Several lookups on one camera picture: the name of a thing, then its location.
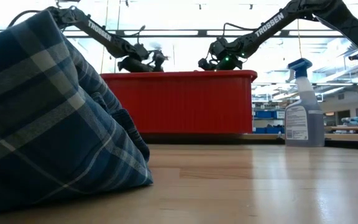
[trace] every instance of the wire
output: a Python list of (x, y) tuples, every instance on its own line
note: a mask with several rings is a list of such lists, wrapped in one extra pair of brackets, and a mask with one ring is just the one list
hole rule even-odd
[(208, 52), (206, 53), (205, 59), (208, 58), (208, 55), (209, 55), (209, 50), (208, 50)]
[(19, 15), (17, 15), (15, 18), (13, 18), (13, 20), (9, 23), (9, 25), (7, 27), (9, 28), (9, 27), (13, 26), (20, 17), (22, 17), (23, 15), (25, 15), (27, 13), (38, 13), (38, 12), (40, 12), (40, 10), (26, 10), (26, 11), (23, 11)]
[[(108, 17), (109, 17), (109, 1), (107, 1), (106, 3), (106, 18), (104, 19), (104, 24), (107, 25), (107, 21), (108, 21)], [(100, 70), (100, 73), (103, 71), (103, 65), (104, 65), (104, 53), (106, 51), (106, 48), (103, 47), (103, 51), (102, 51), (102, 63), (101, 63), (101, 70)]]
[(128, 36), (126, 36), (126, 35), (117, 35), (117, 34), (116, 34), (116, 35), (119, 36), (119, 37), (133, 37), (133, 36), (137, 35), (137, 43), (139, 44), (140, 32), (142, 32), (145, 28), (146, 28), (146, 25), (143, 25), (143, 26), (139, 29), (139, 31), (137, 31), (137, 32), (134, 33), (134, 34), (128, 35)]
[(301, 47), (301, 32), (299, 30), (299, 19), (298, 19), (298, 41), (299, 41), (299, 53), (301, 55), (301, 58), (302, 57), (302, 47)]
[(237, 25), (231, 24), (230, 22), (225, 22), (224, 25), (223, 25), (222, 37), (224, 37), (224, 31), (226, 30), (226, 25), (233, 26), (233, 27), (241, 29), (241, 30), (248, 30), (248, 31), (254, 31), (255, 30), (255, 29), (251, 29), (251, 28), (245, 28), (245, 27), (237, 26)]

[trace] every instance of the wooden table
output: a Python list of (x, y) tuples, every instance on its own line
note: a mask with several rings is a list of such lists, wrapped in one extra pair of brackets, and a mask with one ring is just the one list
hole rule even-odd
[[(249, 140), (273, 140), (278, 137), (277, 134), (243, 134), (238, 138)], [(325, 134), (325, 137), (332, 140), (346, 140), (346, 141), (358, 141), (358, 134)]]
[(358, 223), (358, 150), (153, 145), (155, 184), (0, 223)]
[(326, 131), (358, 131), (358, 126), (326, 126)]

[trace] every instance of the white wall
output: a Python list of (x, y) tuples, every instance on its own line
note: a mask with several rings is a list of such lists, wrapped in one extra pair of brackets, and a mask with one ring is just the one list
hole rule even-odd
[(270, 124), (271, 126), (284, 125), (284, 120), (283, 119), (254, 120), (255, 128), (266, 128), (268, 124)]
[(343, 100), (338, 100), (338, 94), (334, 94), (334, 96), (333, 98), (325, 98), (325, 102), (320, 103), (321, 109), (324, 112), (350, 110), (351, 116), (356, 116), (356, 109), (358, 109), (358, 91), (345, 92), (345, 98)]

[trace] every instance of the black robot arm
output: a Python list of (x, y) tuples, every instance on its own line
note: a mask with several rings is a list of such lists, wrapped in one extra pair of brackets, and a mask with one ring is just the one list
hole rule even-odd
[(91, 19), (90, 15), (86, 15), (75, 6), (68, 9), (59, 9), (51, 6), (46, 8), (46, 10), (51, 13), (60, 29), (76, 26), (105, 46), (106, 50), (114, 58), (128, 56), (124, 59), (124, 63), (119, 64), (120, 70), (124, 68), (130, 72), (152, 72), (152, 67), (141, 63), (141, 61), (149, 58), (149, 52), (144, 48), (143, 44), (132, 45), (122, 37), (110, 34), (106, 31), (105, 26), (100, 26)]
[(209, 46), (208, 52), (217, 63), (202, 58), (198, 65), (204, 70), (242, 69), (238, 58), (249, 58), (259, 46), (295, 19), (320, 21), (329, 28), (338, 30), (358, 46), (358, 19), (348, 10), (342, 0), (291, 0), (283, 9), (250, 34), (228, 43), (219, 37)]

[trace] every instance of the red plastic container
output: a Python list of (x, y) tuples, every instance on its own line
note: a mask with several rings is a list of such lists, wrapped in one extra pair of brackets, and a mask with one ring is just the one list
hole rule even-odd
[(102, 74), (140, 133), (252, 133), (251, 70)]

